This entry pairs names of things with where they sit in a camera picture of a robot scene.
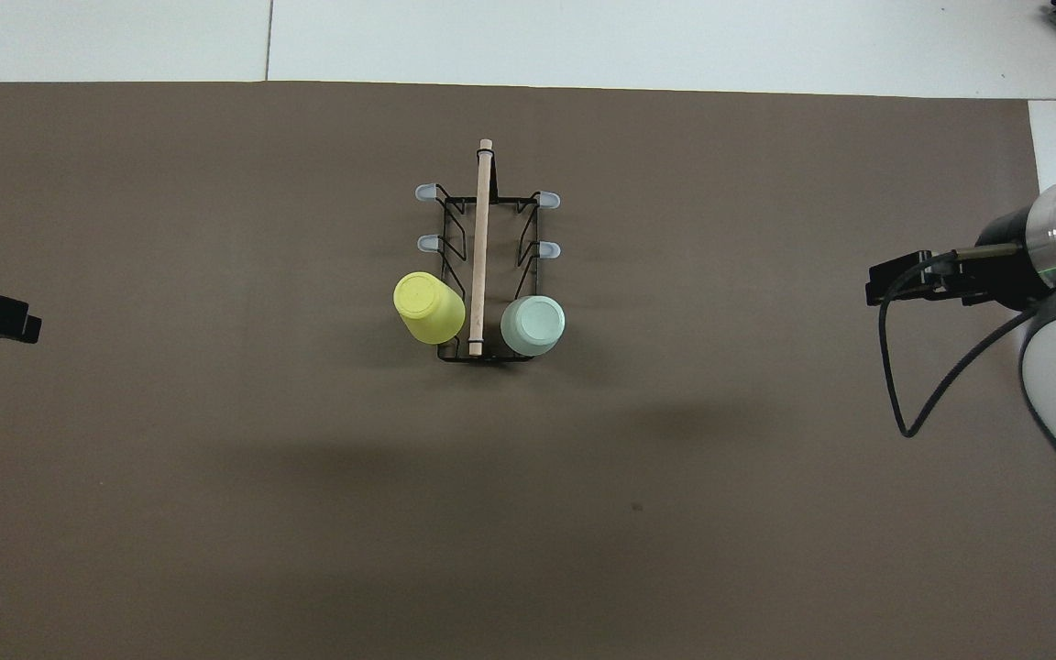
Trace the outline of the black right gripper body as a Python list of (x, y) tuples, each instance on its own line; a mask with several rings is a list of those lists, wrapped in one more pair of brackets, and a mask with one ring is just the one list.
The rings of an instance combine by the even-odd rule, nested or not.
[(1027, 250), (1027, 223), (1031, 206), (1018, 209), (1005, 216), (998, 216), (984, 229), (985, 244), (1013, 243), (1014, 254), (995, 258), (984, 269), (989, 296), (1010, 310), (1027, 308), (1051, 296), (1052, 288), (1045, 284), (1034, 266)]

